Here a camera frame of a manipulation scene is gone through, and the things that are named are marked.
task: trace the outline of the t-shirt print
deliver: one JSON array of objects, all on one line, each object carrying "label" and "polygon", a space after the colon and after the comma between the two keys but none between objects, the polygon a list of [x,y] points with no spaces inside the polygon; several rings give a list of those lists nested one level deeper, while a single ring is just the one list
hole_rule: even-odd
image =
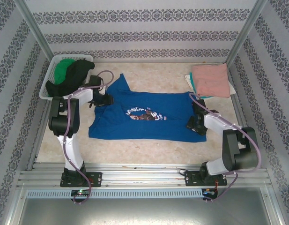
[{"label": "t-shirt print", "polygon": [[128,115],[133,120],[166,120],[166,116],[162,116],[162,114],[154,112],[150,108],[143,109],[134,107],[128,109],[126,115]]}]

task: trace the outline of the black cloth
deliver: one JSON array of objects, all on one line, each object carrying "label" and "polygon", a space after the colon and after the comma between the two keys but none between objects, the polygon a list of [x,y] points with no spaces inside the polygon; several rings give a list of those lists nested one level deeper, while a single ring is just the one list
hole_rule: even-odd
[{"label": "black cloth", "polygon": [[66,70],[65,80],[58,85],[47,81],[45,84],[46,90],[50,97],[62,97],[73,93],[83,85],[88,71],[94,69],[94,63],[87,60],[77,60],[73,62]]}]

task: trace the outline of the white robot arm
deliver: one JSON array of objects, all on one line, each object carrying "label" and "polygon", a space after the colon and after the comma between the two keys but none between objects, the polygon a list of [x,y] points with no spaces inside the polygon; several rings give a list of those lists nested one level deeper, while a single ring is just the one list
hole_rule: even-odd
[{"label": "white robot arm", "polygon": [[[90,77],[89,83],[85,84],[84,87],[87,88],[99,86],[102,84],[103,80],[99,76],[92,75]],[[65,168],[60,183],[62,187],[83,187],[86,185],[85,179],[73,167],[74,165],[83,174],[87,175],[84,161],[79,151],[79,144],[76,136],[80,126],[79,108],[85,103],[90,103],[90,107],[92,104],[97,106],[113,104],[113,97],[109,94],[105,94],[105,88],[106,87],[103,86],[100,90],[98,88],[84,89],[71,96],[70,128],[65,138],[64,135],[66,133],[68,123],[68,115],[66,115],[68,110],[68,97],[54,97],[52,99],[49,116],[49,129],[52,130],[54,135],[57,136],[62,148],[63,144],[65,144],[65,151],[67,154],[67,157],[64,156]]]},{"label": "white robot arm", "polygon": [[[196,100],[200,105],[206,107],[203,99]],[[198,185],[212,185],[215,181],[222,181],[222,185],[226,182],[222,180],[222,174],[226,174],[235,170],[256,168],[258,165],[258,155],[254,145],[244,136],[238,129],[246,133],[255,143],[257,143],[256,134],[251,127],[240,127],[235,124],[224,122],[219,112],[211,110],[207,112],[195,102],[192,103],[194,116],[192,116],[187,128],[194,132],[205,135],[207,129],[215,131],[222,137],[222,157],[204,162],[200,171],[194,176],[189,176],[192,179],[191,183]]]}]

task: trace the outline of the plastic basket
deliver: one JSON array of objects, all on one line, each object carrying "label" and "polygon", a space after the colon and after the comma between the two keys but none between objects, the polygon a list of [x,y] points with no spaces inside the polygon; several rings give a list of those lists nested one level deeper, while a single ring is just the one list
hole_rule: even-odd
[{"label": "plastic basket", "polygon": [[[52,60],[51,60],[51,63],[50,63],[50,66],[45,74],[45,77],[44,77],[44,80],[43,80],[43,83],[41,85],[41,89],[40,89],[40,92],[39,92],[39,97],[41,99],[44,99],[44,100],[52,100],[52,97],[49,97],[49,94],[47,93],[47,90],[46,90],[46,87],[45,87],[45,84],[47,81],[50,81],[52,83],[55,83],[55,75],[54,75],[54,72],[55,72],[55,68],[57,66],[57,64],[63,60],[63,59],[74,59],[74,60],[82,60],[82,59],[85,59],[85,60],[88,60],[88,61],[91,61],[93,62],[93,57],[91,55],[83,55],[83,54],[63,54],[63,55],[55,55]],[[88,74],[87,74],[87,78],[84,80],[84,82],[86,82],[86,80],[89,79],[90,77],[90,72],[91,70],[89,70]]]}]

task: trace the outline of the floor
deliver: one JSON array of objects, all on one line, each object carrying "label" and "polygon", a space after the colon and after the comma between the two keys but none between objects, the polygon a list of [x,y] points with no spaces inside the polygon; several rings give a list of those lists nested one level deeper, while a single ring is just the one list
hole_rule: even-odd
[{"label": "floor", "polygon": [[[194,63],[97,63],[91,74],[111,70],[115,80],[123,73],[133,91],[154,93],[183,93],[191,91],[185,75]],[[109,74],[103,74],[105,82]],[[209,109],[216,109],[232,123],[237,123],[230,98],[213,97],[206,100]],[[121,164],[201,164],[217,159],[222,152],[222,139],[212,130],[207,131],[207,141],[199,143],[167,140],[99,140],[88,138],[88,127],[95,118],[94,108],[85,104],[80,108],[78,132],[82,158],[87,163]],[[46,128],[38,162],[64,162],[62,148],[53,132]]]}]

